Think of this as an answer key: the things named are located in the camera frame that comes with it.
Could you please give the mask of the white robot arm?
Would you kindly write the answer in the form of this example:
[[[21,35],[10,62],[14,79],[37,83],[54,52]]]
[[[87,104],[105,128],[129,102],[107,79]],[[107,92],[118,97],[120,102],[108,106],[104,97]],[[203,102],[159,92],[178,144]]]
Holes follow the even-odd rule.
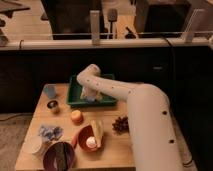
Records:
[[[77,81],[126,102],[136,171],[183,171],[167,95],[152,84],[104,79],[99,72],[90,64]]]

